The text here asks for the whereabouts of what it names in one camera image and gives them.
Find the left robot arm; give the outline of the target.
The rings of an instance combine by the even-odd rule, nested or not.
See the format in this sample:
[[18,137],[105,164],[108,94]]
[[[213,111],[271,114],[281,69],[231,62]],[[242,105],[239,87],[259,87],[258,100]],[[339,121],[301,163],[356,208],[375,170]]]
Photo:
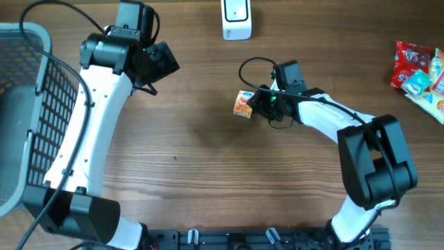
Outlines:
[[156,94],[154,83],[179,64],[166,42],[91,34],[80,48],[79,90],[62,145],[41,187],[25,189],[34,227],[114,249],[148,249],[146,226],[104,199],[105,159],[119,114],[134,91]]

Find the green tissue pack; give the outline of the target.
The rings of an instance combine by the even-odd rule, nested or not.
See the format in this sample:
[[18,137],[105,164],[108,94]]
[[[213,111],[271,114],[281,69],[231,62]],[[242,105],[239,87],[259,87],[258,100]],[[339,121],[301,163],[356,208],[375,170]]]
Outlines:
[[401,88],[411,96],[417,97],[421,95],[426,88],[431,84],[431,80],[428,74],[424,73],[421,69],[418,69],[411,77],[409,77],[402,85]]

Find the red snack bag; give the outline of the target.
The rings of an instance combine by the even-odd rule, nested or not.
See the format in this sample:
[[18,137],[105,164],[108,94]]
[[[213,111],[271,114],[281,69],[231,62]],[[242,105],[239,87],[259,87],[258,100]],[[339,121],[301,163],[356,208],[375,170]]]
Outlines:
[[391,87],[401,88],[401,85],[419,69],[429,73],[432,48],[397,40],[396,53],[391,78]]

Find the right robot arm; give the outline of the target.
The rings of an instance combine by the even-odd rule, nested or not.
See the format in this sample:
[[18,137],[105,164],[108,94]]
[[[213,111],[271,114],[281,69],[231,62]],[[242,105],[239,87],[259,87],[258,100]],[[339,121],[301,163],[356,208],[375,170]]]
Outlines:
[[290,92],[262,85],[247,100],[269,120],[312,127],[337,143],[347,197],[325,228],[325,249],[349,249],[370,240],[371,226],[418,184],[401,125],[392,115],[374,117],[334,101],[319,88]]

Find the yellow wet wipes pack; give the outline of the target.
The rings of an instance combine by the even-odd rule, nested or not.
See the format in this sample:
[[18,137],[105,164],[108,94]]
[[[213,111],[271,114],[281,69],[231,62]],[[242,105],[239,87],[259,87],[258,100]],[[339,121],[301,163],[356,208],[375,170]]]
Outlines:
[[431,84],[417,96],[405,94],[411,102],[443,124],[443,52],[436,48],[431,59],[428,76]]

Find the orange tissue pack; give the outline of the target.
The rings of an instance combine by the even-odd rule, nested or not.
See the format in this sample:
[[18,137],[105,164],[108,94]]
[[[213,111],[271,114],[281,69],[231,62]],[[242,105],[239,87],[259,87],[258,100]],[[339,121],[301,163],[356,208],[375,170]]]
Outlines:
[[253,95],[254,92],[240,90],[234,104],[233,114],[250,119],[253,109],[248,105],[248,101]]

